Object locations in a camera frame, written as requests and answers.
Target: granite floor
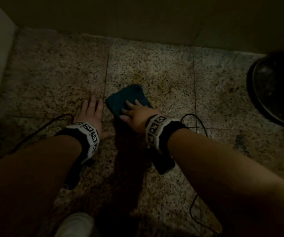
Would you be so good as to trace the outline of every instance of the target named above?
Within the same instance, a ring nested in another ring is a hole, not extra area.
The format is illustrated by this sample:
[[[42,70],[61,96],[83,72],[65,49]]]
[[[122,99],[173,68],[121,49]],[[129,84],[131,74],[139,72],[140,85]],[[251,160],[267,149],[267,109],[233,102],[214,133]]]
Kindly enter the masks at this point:
[[[51,118],[75,113],[90,94],[106,99],[138,83],[163,113],[197,114],[210,138],[284,178],[284,128],[264,119],[245,89],[247,70],[260,57],[22,29],[0,88],[0,157]],[[54,135],[68,123],[68,118],[53,123],[25,145]],[[203,133],[195,119],[187,117],[185,123]],[[189,215],[196,192],[179,167],[158,175],[145,157],[143,137],[114,120],[107,108],[103,126],[116,136],[101,143],[96,163],[73,191],[60,191],[39,236],[52,236],[76,211],[94,216],[103,235],[112,229],[124,236],[212,236]],[[192,214],[221,231],[201,199]]]

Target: dark green cloth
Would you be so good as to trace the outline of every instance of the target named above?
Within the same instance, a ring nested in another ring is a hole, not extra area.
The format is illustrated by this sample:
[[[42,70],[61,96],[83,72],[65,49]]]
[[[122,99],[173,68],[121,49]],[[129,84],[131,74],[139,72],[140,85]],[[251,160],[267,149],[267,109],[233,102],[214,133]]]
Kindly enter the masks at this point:
[[[142,87],[137,84],[127,86],[122,90],[118,91],[117,93],[109,96],[106,99],[106,105],[115,116],[119,117],[120,115],[123,115],[121,111],[122,108],[129,110],[125,101],[128,100],[129,102],[134,104],[134,100],[136,99],[142,105],[146,105],[152,108],[151,103],[144,96]]]

